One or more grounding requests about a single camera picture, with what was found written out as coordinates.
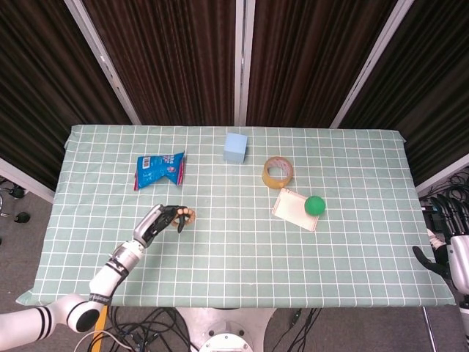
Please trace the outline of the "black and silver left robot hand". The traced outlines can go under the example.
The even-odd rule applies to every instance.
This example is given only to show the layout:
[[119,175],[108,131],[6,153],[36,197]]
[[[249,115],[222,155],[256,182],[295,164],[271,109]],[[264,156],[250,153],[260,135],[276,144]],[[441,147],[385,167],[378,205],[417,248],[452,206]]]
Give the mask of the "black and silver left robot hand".
[[181,205],[156,205],[136,226],[133,239],[148,248],[155,237],[169,225],[181,233],[185,225],[195,222],[194,210]]

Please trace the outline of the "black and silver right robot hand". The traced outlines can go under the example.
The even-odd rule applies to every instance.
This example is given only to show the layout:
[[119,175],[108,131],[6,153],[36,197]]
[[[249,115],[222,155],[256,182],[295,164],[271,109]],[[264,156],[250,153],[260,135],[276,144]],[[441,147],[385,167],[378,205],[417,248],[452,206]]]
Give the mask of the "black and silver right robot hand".
[[469,202],[441,194],[432,197],[431,202],[441,221],[444,240],[430,238],[434,262],[417,246],[413,253],[423,267],[450,280],[461,294],[469,295]]

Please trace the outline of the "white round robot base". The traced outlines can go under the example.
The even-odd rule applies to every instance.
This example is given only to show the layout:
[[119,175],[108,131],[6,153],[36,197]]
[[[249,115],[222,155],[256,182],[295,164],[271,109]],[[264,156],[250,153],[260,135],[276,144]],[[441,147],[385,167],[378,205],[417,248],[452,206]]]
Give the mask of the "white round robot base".
[[264,352],[274,308],[179,308],[199,352]]

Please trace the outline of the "blue snack bag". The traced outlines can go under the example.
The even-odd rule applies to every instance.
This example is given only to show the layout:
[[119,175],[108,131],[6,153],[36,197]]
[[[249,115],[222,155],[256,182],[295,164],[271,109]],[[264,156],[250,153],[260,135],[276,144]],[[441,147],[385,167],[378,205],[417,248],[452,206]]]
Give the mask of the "blue snack bag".
[[158,182],[161,178],[168,178],[173,184],[182,184],[185,168],[185,153],[172,155],[139,156],[136,162],[134,190],[147,187]]

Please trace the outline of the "black box with teal lights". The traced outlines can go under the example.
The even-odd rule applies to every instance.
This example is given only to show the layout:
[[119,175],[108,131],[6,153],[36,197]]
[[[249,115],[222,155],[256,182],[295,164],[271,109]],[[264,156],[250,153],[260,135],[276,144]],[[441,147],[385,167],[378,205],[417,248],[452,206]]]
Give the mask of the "black box with teal lights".
[[433,232],[440,231],[440,220],[435,208],[431,205],[422,205],[421,209],[426,227]]

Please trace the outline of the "grey metal stand leg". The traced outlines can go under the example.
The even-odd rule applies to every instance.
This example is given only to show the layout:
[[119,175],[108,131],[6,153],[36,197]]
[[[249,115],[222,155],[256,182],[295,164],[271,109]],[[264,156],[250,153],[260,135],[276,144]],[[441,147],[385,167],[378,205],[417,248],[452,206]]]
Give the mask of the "grey metal stand leg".
[[432,330],[432,326],[431,326],[431,323],[430,323],[430,319],[429,319],[429,316],[428,316],[427,309],[426,309],[426,307],[422,307],[421,310],[422,310],[422,314],[423,314],[423,317],[424,317],[426,331],[427,331],[427,334],[429,336],[429,341],[430,341],[432,352],[437,352],[435,336],[433,334],[433,330]]

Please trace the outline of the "yellow floor tape strip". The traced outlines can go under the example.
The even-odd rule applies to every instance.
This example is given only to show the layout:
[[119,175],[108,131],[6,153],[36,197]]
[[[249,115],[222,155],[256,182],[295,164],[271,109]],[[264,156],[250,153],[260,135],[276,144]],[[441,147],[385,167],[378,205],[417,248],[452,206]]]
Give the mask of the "yellow floor tape strip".
[[95,324],[95,333],[96,334],[100,333],[106,327],[107,311],[108,311],[108,307],[105,305],[102,308],[102,310],[100,312],[100,316],[99,316],[99,318],[98,318],[98,320]]

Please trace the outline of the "light blue foam cube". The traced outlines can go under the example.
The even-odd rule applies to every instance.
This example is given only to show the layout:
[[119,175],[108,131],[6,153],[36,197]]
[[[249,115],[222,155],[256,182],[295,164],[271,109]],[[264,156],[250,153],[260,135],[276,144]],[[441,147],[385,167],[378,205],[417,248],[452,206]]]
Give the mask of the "light blue foam cube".
[[224,144],[224,160],[242,164],[245,159],[248,137],[237,133],[228,133]]

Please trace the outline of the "green checkered tablecloth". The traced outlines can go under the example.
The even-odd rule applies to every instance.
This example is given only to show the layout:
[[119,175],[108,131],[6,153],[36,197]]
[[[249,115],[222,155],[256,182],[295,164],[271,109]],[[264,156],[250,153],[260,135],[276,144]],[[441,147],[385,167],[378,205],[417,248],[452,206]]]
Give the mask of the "green checkered tablecloth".
[[[157,204],[196,220],[162,232],[114,294],[141,307],[403,307],[453,304],[447,284],[416,260],[432,255],[396,131],[241,128],[245,160],[223,157],[228,127],[77,125],[65,156],[33,287],[40,305],[89,282]],[[139,156],[185,153],[182,184],[135,191]],[[280,189],[262,181],[274,156],[286,189],[325,200],[310,232],[272,214]]]

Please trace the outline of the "yellowish packing tape roll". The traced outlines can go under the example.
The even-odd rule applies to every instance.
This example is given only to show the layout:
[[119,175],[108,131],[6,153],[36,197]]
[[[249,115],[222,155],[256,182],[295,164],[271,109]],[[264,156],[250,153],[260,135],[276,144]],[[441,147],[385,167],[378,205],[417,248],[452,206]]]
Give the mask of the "yellowish packing tape roll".
[[[281,169],[284,172],[284,178],[277,179],[270,175],[269,170],[275,167]],[[274,156],[272,158],[267,159],[264,164],[262,172],[262,181],[268,188],[280,189],[284,188],[286,185],[289,184],[289,182],[293,178],[293,175],[294,169],[291,163],[286,158]]]

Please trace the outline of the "green ball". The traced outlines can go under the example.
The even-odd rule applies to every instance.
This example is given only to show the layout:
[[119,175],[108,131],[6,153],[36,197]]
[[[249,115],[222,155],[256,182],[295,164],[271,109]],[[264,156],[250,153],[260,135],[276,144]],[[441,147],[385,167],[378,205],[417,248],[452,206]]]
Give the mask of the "green ball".
[[325,212],[325,200],[319,196],[310,196],[304,202],[304,210],[310,216],[320,216]]

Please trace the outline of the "dark brown ribbed partition panel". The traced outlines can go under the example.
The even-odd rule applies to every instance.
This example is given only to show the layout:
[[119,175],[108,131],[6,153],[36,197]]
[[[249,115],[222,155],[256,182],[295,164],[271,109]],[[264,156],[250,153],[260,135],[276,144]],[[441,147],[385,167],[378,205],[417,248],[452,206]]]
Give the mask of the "dark brown ribbed partition panel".
[[130,119],[64,0],[0,0],[0,158],[54,190],[84,124]]
[[328,128],[397,0],[256,0],[248,126]]
[[340,124],[400,132],[419,185],[469,153],[469,0],[414,0]]
[[83,0],[144,125],[234,122],[236,0]]

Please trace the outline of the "white aluminium partition post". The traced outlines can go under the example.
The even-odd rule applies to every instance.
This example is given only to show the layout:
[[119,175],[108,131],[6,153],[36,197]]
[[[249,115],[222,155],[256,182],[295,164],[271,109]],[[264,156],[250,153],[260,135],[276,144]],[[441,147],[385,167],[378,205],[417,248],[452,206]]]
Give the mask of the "white aluminium partition post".
[[344,118],[347,116],[348,111],[352,107],[353,103],[359,96],[359,93],[363,89],[368,78],[372,74],[372,71],[379,62],[388,44],[395,35],[397,29],[400,27],[402,21],[405,19],[407,13],[412,7],[415,0],[397,0],[394,8],[388,16],[382,30],[380,31],[377,39],[372,46],[363,67],[360,70],[356,80],[354,81],[350,91],[348,92],[344,102],[338,110],[329,128],[337,129],[341,125]]
[[256,0],[236,0],[234,49],[234,125],[247,123]]
[[64,0],[66,7],[84,36],[88,46],[95,56],[103,74],[114,91],[133,125],[141,125],[141,120],[130,100],[121,78],[108,54],[108,51],[92,22],[92,19],[82,0]]

